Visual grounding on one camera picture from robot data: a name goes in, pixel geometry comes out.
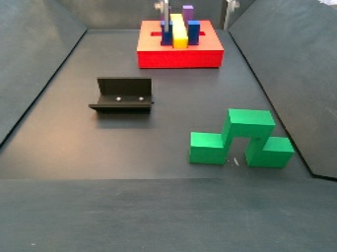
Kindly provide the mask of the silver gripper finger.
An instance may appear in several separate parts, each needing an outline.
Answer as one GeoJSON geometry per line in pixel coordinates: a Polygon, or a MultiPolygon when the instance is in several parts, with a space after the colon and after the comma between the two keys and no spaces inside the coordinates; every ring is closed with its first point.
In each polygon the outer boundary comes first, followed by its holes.
{"type": "Polygon", "coordinates": [[[170,23],[170,1],[158,0],[154,3],[154,8],[161,11],[161,15],[165,21],[165,31],[169,32],[169,23],[170,23]]]}
{"type": "Polygon", "coordinates": [[[240,1],[225,0],[225,4],[226,4],[226,8],[225,8],[224,28],[228,29],[230,15],[233,14],[234,10],[240,7],[240,1]]]}

